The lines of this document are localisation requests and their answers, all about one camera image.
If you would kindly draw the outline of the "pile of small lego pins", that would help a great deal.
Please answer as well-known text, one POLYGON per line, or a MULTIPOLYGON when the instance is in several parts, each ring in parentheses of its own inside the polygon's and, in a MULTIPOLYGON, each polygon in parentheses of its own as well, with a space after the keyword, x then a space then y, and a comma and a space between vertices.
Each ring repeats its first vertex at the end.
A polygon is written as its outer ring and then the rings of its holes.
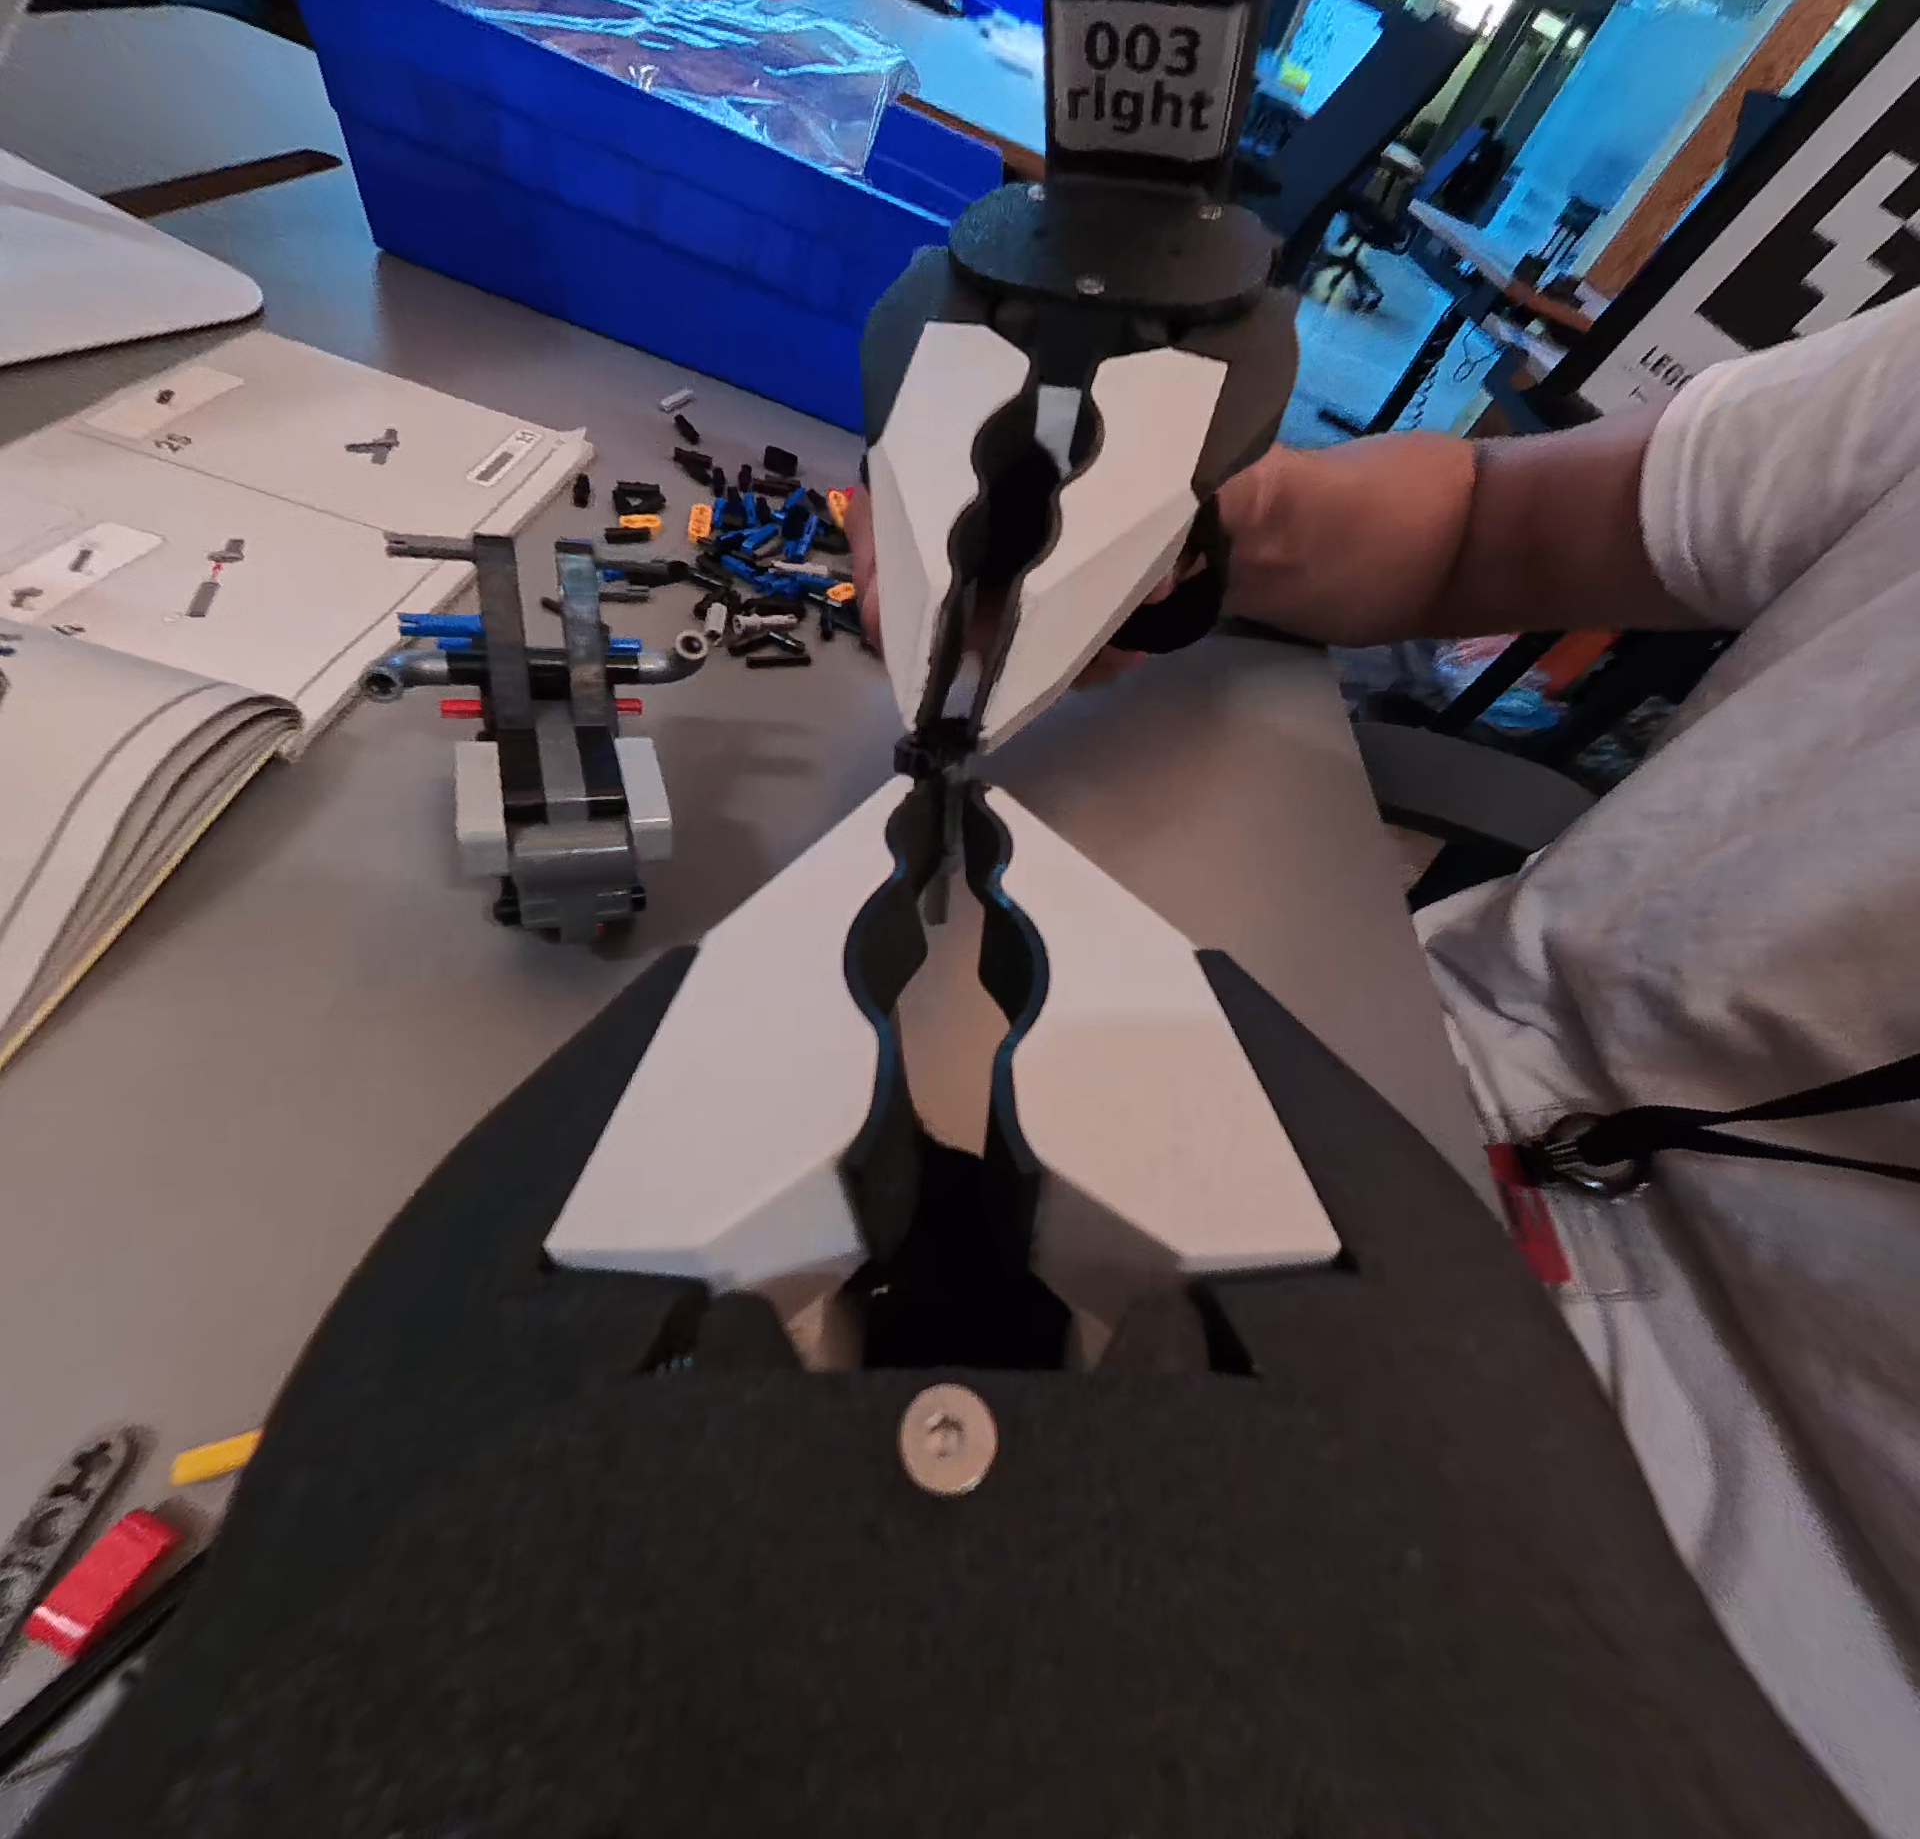
POLYGON ((693 635, 755 666, 857 641, 843 436, 685 372, 632 426, 591 433, 562 521, 595 564, 603 618, 646 612, 661 643, 693 635))

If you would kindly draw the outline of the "black office chair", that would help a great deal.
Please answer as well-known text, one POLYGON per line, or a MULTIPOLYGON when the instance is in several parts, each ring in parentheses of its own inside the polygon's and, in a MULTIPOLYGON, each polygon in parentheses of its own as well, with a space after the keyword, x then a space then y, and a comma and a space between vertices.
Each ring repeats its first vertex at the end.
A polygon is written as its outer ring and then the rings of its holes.
POLYGON ((1357 176, 1337 201, 1335 216, 1308 268, 1308 283, 1326 300, 1345 292, 1357 312, 1379 312, 1385 289, 1367 266, 1370 250, 1405 254, 1410 244, 1410 205, 1426 177, 1424 158, 1402 141, 1390 141, 1371 172, 1357 176))

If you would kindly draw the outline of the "person's right forearm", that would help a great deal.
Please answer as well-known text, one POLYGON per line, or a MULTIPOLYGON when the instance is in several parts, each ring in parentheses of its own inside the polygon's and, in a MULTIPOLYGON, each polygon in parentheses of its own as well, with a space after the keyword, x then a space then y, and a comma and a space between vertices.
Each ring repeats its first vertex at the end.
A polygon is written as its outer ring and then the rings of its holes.
POLYGON ((1370 546, 1370 639, 1496 631, 1711 631, 1650 561, 1641 478, 1658 412, 1565 433, 1373 444, 1367 502, 1393 507, 1370 546))

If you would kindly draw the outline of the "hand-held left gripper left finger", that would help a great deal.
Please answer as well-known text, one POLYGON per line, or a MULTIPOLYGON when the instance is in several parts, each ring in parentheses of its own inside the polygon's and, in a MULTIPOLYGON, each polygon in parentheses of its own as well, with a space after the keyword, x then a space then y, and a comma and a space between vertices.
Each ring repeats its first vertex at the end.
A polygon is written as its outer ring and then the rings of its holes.
POLYGON ((882 1040, 847 945, 877 891, 914 874, 912 793, 889 777, 700 942, 547 1232, 558 1266, 836 1293, 866 1260, 841 1159, 882 1040))

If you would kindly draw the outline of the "black white marker board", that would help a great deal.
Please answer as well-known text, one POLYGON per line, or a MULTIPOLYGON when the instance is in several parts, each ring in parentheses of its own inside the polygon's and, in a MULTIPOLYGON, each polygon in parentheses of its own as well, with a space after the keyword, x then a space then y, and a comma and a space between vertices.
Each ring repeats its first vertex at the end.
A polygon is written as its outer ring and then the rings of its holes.
POLYGON ((1696 207, 1662 274, 1604 314, 1571 403, 1663 404, 1703 370, 1812 338, 1916 287, 1919 28, 1832 57, 1765 148, 1696 207))

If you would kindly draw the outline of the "red lego brick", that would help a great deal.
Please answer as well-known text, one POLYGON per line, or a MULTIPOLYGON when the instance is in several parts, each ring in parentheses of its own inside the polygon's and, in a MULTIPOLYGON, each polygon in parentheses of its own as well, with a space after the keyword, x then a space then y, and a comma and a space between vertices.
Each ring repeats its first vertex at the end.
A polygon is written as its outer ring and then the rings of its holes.
POLYGON ((185 1534, 166 1516, 136 1509, 65 1570, 28 1617, 28 1643, 80 1659, 105 1640, 168 1562, 185 1534))

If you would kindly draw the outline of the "black lego beam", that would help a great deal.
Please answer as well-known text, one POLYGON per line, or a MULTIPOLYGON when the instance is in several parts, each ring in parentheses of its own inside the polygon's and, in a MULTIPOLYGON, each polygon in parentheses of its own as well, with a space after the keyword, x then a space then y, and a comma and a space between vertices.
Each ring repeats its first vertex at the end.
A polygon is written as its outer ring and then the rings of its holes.
POLYGON ((895 769, 914 787, 908 795, 912 863, 917 874, 922 921, 947 924, 951 874, 963 863, 963 815, 973 772, 978 733, 965 718, 938 718, 896 744, 895 769))

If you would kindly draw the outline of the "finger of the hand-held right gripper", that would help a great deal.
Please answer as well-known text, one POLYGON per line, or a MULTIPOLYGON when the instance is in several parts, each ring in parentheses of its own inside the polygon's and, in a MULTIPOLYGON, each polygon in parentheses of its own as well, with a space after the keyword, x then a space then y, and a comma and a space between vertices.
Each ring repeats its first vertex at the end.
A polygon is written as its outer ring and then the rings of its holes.
POLYGON ((1098 365, 1098 444, 1048 509, 1043 552, 1006 589, 980 672, 973 752, 1018 733, 1166 576, 1198 509, 1193 470, 1231 367, 1158 347, 1098 365))
POLYGON ((951 595, 986 549, 980 518, 995 485, 1038 445, 1035 424, 1023 347, 968 319, 922 328, 868 451, 882 652, 908 731, 941 715, 951 595))

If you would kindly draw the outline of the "person's right hand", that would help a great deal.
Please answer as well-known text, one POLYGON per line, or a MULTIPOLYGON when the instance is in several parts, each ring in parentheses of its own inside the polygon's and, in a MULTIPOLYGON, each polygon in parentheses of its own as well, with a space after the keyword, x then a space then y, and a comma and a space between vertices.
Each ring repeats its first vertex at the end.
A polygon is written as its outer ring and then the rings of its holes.
POLYGON ((1432 576, 1426 442, 1273 447, 1204 507, 1218 552, 1214 628, 1310 644, 1379 648, 1424 635, 1432 576))

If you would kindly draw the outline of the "partly built lego model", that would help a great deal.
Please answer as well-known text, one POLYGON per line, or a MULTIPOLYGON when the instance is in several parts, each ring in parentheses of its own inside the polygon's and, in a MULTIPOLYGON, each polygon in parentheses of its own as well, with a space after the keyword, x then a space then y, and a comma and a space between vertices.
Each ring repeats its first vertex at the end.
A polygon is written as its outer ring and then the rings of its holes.
POLYGON ((702 670, 707 639, 679 632, 643 652, 601 622, 601 568, 582 539, 558 546, 562 641, 533 644, 514 542, 500 534, 389 534, 394 557, 468 559, 478 612, 404 612, 404 648, 360 676, 394 702, 415 687, 461 692, 480 738, 456 762, 456 838, 469 870, 498 878, 494 916, 559 941, 595 941, 643 909, 642 861, 672 842, 658 759, 619 754, 619 695, 702 670))

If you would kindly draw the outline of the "blue plastic bin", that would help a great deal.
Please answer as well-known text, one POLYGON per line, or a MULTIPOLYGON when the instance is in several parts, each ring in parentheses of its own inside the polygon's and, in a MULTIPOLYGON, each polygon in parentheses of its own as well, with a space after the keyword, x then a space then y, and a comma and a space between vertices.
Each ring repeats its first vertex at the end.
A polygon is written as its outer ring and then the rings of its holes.
POLYGON ((453 0, 298 3, 383 250, 850 431, 872 304, 1006 180, 904 104, 847 177, 453 0))

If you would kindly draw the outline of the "dark grey thin lego beam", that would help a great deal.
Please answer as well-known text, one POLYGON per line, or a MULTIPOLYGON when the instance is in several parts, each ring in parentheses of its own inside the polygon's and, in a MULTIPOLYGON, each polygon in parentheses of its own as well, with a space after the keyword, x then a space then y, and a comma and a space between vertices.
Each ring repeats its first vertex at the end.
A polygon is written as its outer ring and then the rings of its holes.
POLYGON ((157 1428, 104 1425, 55 1470, 2 1541, 2 1670, 26 1647, 28 1619, 85 1552, 132 1509, 157 1451, 157 1428))

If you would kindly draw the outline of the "clear plastic bag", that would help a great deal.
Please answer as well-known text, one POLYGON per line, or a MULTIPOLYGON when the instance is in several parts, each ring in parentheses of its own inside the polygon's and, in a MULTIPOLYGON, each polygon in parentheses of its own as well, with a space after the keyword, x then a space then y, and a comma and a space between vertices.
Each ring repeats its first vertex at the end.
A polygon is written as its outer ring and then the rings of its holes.
POLYGON ((828 172, 866 172, 917 79, 872 28, 771 0, 439 0, 828 172))

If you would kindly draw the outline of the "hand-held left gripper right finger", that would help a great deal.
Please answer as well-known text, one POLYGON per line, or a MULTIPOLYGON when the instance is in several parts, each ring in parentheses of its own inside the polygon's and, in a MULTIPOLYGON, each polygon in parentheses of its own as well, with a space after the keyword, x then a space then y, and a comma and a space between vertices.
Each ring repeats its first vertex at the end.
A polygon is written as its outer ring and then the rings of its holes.
POLYGON ((1198 950, 1001 788, 963 812, 1006 1015, 990 1170, 1050 1287, 1326 1266, 1340 1236, 1198 950))

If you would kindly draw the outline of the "red badge tag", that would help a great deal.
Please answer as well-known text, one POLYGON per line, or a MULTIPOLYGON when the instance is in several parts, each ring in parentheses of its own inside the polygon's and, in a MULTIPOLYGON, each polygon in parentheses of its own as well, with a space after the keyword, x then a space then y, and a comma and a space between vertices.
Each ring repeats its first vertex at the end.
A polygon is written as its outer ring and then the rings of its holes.
POLYGON ((1510 1143, 1485 1146, 1485 1159, 1512 1244, 1543 1285, 1565 1293, 1573 1283, 1573 1264, 1543 1182, 1525 1151, 1510 1143))

